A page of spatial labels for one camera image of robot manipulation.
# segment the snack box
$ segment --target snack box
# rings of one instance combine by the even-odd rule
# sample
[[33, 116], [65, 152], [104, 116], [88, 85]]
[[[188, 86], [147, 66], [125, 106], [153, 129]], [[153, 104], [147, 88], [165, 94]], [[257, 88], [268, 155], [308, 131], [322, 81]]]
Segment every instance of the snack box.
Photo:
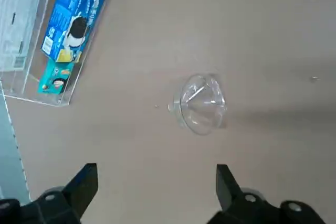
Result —
[[56, 0], [41, 50], [54, 62], [78, 62], [105, 0]]
[[37, 92], [61, 94], [64, 92], [74, 63], [55, 63], [49, 59], [40, 79]]

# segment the clear plastic cup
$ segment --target clear plastic cup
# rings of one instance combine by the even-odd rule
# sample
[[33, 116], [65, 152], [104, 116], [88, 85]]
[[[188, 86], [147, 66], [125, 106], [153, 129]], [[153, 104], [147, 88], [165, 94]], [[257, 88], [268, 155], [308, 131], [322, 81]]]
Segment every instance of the clear plastic cup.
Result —
[[226, 104], [213, 76], [195, 74], [175, 94], [168, 110], [175, 114], [181, 127], [207, 135], [223, 125]]

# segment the barcode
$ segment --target barcode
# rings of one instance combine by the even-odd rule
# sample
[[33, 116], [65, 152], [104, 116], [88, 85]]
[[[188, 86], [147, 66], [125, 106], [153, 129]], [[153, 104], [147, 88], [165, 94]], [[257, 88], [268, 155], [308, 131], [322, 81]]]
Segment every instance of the barcode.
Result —
[[42, 45], [42, 50], [48, 55], [51, 52], [52, 44], [53, 44], [53, 40], [50, 39], [48, 36], [46, 36], [46, 38], [44, 39], [43, 45]]
[[15, 63], [14, 63], [14, 68], [22, 68], [25, 65], [25, 59], [26, 59], [26, 57], [24, 57], [24, 56], [16, 57], [15, 58]]

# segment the beige table surface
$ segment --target beige table surface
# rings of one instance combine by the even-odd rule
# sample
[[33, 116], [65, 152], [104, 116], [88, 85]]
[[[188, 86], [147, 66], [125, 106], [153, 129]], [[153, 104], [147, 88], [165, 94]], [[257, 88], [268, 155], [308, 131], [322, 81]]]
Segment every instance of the beige table surface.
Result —
[[[32, 197], [97, 162], [84, 223], [204, 224], [226, 163], [336, 222], [335, 20], [336, 0], [109, 0], [70, 106], [8, 99]], [[228, 104], [206, 137], [166, 108], [197, 72], [220, 75]]]

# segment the oreo box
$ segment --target oreo box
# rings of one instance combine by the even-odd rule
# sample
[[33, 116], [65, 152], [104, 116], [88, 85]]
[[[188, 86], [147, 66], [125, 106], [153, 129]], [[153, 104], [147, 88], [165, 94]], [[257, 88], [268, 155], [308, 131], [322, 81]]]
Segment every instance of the oreo box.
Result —
[[56, 0], [41, 50], [54, 62], [78, 62], [104, 0]]

